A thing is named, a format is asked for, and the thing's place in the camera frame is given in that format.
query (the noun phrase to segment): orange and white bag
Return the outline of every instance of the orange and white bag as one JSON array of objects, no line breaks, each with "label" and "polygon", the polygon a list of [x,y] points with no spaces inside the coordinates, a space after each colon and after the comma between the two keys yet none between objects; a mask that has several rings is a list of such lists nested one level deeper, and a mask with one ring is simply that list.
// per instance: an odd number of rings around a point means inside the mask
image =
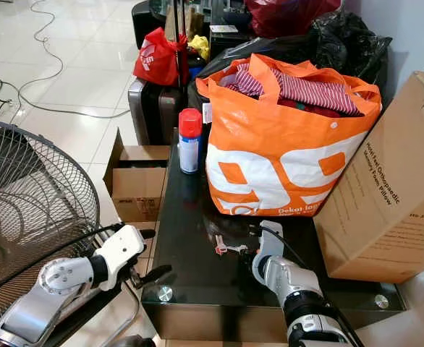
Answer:
[{"label": "orange and white bag", "polygon": [[[222,86],[237,65],[262,84],[258,100]],[[280,86],[271,69],[292,77],[345,85],[364,116],[329,118],[278,105]],[[212,129],[206,172],[211,196],[229,215],[312,216],[374,125],[381,109],[375,85],[306,61],[292,65],[253,54],[203,80],[200,94],[211,100]]]}]

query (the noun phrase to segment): spray can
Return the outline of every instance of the spray can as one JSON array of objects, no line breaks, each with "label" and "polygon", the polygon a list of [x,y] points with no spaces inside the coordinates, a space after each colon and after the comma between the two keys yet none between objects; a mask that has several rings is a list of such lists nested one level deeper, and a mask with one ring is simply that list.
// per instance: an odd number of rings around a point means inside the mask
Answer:
[{"label": "spray can", "polygon": [[199,169],[203,116],[195,108],[186,108],[180,112],[178,124],[180,169],[193,174]]}]

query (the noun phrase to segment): glass table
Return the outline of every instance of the glass table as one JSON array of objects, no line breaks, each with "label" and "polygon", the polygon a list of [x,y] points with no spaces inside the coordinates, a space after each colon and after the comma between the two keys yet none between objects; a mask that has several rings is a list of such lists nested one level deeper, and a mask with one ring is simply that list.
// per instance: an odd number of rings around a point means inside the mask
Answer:
[{"label": "glass table", "polygon": [[[211,241],[217,231],[245,238],[249,225],[258,225],[262,218],[221,215],[210,198],[204,171],[180,171],[177,132],[172,142],[153,268],[171,264],[173,270],[144,289],[148,316],[165,339],[286,342],[276,296],[254,279],[251,260],[234,252],[218,256]],[[329,278],[311,218],[267,219],[283,225],[284,237],[316,271],[321,288],[353,327],[405,310],[395,285]],[[171,298],[162,301],[159,294],[166,292]],[[387,309],[375,304],[378,294],[389,301]]]}]

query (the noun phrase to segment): open cardboard box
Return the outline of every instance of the open cardboard box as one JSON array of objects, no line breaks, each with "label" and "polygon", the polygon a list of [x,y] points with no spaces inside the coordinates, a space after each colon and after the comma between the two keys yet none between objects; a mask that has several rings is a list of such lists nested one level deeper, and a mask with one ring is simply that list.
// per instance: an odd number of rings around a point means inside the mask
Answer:
[{"label": "open cardboard box", "polygon": [[169,146],[124,146],[119,130],[103,181],[125,223],[156,221]]}]

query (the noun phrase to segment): yellow cloth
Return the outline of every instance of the yellow cloth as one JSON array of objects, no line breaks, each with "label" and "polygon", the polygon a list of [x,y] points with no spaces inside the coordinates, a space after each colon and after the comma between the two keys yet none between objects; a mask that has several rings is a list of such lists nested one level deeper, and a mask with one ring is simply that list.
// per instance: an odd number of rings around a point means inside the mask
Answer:
[{"label": "yellow cloth", "polygon": [[198,51],[199,55],[205,61],[209,60],[209,41],[205,36],[195,35],[194,38],[188,43],[188,46],[193,47]]}]

